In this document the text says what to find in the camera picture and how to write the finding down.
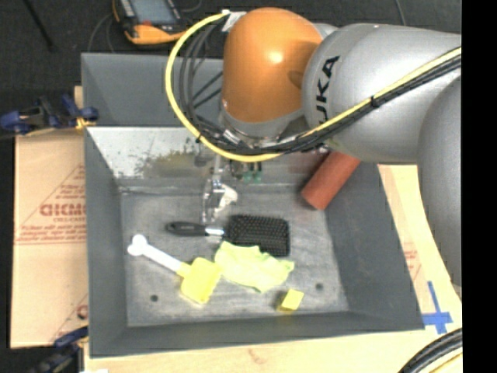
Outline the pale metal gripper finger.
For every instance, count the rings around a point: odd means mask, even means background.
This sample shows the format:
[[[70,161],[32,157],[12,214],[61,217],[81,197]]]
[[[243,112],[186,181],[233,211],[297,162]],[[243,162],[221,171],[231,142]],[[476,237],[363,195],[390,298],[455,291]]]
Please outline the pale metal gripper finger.
[[[213,220],[212,219],[211,196],[212,196],[212,189],[210,186],[206,186],[203,190],[203,196],[202,196],[201,221],[204,224],[210,224]]]
[[[227,206],[235,204],[237,201],[238,192],[226,184],[221,184],[214,190],[213,218],[217,218]]]

